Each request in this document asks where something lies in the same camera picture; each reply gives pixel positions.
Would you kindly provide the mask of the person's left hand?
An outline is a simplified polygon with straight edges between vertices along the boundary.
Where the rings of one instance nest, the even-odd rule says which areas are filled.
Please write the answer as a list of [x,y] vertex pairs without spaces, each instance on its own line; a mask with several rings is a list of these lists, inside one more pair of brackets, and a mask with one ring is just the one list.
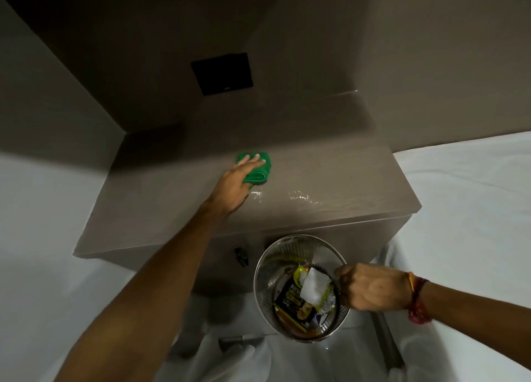
[[237,210],[251,189],[251,184],[240,182],[230,175],[232,167],[222,175],[206,200],[207,206],[223,216],[228,216]]

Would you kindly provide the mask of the person's right hand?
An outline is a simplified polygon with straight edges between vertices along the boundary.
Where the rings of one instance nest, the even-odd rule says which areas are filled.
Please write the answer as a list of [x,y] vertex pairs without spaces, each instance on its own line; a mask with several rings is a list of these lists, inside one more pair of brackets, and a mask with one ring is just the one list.
[[357,264],[357,297],[360,311],[396,311],[407,309],[413,292],[408,273],[376,264]]

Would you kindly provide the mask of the green cleaning cloth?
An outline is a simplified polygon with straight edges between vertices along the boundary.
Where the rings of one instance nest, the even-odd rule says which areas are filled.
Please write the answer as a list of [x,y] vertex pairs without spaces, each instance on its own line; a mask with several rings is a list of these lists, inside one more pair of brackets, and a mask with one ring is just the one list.
[[246,156],[249,156],[249,159],[252,160],[256,155],[259,156],[259,160],[264,161],[264,164],[250,171],[245,176],[243,183],[260,185],[264,184],[268,180],[271,171],[271,160],[268,152],[242,152],[236,156],[235,163],[240,162]]

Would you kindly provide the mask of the round metal waste bin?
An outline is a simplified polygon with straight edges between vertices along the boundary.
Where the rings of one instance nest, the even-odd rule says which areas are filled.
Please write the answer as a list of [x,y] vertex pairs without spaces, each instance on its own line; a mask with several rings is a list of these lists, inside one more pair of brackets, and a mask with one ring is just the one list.
[[[295,234],[285,236],[267,248],[254,274],[253,291],[257,306],[266,322],[280,335],[301,343],[327,339],[349,314],[340,302],[340,289],[335,270],[346,261],[332,245],[315,236]],[[337,304],[329,313],[317,315],[315,329],[303,332],[289,324],[274,308],[273,302],[283,284],[293,277],[299,265],[315,267],[326,273],[336,288]]]

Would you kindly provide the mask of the person's left forearm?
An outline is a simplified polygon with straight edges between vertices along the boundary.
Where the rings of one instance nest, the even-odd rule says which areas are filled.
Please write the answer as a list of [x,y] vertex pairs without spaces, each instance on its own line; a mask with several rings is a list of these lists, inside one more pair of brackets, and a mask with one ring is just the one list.
[[71,348],[54,382],[151,382],[182,325],[212,233],[233,209],[209,199]]

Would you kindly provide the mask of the person's right forearm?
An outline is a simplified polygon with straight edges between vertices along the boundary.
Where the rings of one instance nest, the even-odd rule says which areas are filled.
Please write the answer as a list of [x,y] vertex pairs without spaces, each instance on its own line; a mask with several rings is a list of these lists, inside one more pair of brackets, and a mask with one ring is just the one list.
[[428,316],[498,352],[531,350],[531,309],[427,282],[420,292]]

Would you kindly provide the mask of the clear plastic wrapper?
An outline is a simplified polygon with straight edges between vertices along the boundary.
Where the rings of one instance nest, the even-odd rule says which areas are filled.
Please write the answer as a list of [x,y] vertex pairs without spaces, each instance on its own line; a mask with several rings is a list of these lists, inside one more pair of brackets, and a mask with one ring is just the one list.
[[332,311],[337,304],[336,288],[333,283],[330,283],[322,296],[321,302],[315,306],[317,314],[323,316]]

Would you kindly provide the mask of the white crumpled tissue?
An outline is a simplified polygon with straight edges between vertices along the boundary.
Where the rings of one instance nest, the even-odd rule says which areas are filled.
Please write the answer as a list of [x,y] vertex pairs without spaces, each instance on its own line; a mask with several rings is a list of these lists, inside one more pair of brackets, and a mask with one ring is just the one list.
[[299,277],[301,284],[300,297],[305,303],[314,307],[322,305],[332,283],[331,278],[315,267],[302,270]]

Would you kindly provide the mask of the yellow wrapper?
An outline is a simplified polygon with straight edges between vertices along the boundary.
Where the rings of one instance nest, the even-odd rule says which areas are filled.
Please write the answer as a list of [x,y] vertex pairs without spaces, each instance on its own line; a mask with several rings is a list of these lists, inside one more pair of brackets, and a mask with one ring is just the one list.
[[297,288],[301,289],[311,267],[299,265],[293,273],[293,280]]

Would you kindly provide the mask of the dark snack packet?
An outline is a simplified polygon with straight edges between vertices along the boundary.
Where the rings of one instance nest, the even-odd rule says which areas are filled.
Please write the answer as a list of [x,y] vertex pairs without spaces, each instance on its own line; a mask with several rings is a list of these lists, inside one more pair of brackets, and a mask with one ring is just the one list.
[[289,278],[274,299],[273,305],[276,312],[289,324],[307,332],[316,328],[317,309],[315,305],[301,298],[301,289],[293,277]]

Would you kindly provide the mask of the brown wooden nightstand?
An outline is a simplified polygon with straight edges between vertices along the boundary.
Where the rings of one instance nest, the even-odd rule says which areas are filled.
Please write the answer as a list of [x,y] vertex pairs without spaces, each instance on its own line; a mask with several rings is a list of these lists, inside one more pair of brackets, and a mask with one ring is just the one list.
[[193,291],[253,290],[283,236],[307,234],[348,263],[372,260],[421,204],[355,93],[282,110],[198,111],[125,137],[74,256],[137,271],[210,195],[239,153],[269,154],[268,180],[215,233]]

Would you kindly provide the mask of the black wall switch panel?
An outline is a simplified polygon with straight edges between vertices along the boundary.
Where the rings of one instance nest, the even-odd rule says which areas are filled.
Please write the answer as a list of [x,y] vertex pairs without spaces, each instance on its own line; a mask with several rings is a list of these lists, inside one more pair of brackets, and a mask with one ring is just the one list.
[[193,61],[191,68],[203,96],[254,86],[247,53],[230,53]]

